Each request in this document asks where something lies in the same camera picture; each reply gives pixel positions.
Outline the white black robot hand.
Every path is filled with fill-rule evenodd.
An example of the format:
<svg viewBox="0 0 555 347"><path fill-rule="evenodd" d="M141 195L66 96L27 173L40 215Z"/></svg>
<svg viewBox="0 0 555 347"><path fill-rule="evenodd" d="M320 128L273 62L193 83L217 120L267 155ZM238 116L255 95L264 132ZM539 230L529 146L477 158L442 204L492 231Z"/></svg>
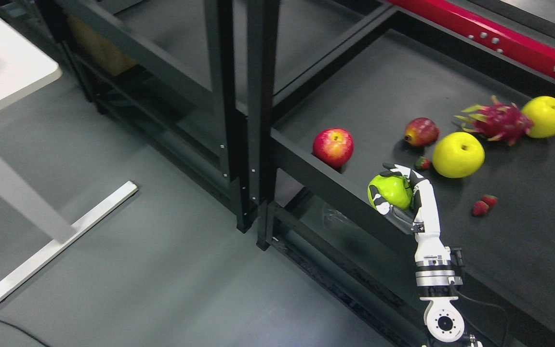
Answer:
<svg viewBox="0 0 555 347"><path fill-rule="evenodd" d="M401 176L413 191L413 217L388 202L377 187L370 185L372 206L406 235L414 235L418 244L414 255L416 266L440 267L450 264L450 252L440 239L440 217L434 189L430 181L419 172L399 164L384 163L380 176Z"/></svg>

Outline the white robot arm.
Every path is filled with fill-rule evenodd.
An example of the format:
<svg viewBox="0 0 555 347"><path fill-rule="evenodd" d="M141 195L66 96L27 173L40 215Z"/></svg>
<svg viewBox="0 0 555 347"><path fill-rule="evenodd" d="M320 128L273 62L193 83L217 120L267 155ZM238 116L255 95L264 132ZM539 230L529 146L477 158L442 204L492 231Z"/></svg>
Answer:
<svg viewBox="0 0 555 347"><path fill-rule="evenodd" d="M462 314L453 305L458 300L458 287L463 284L462 249L447 248L449 255L438 259L416 261L416 283L419 299L427 302L423 324L427 327L425 347L434 342L455 343L462 347L481 347L474 334L467 332Z"/></svg>

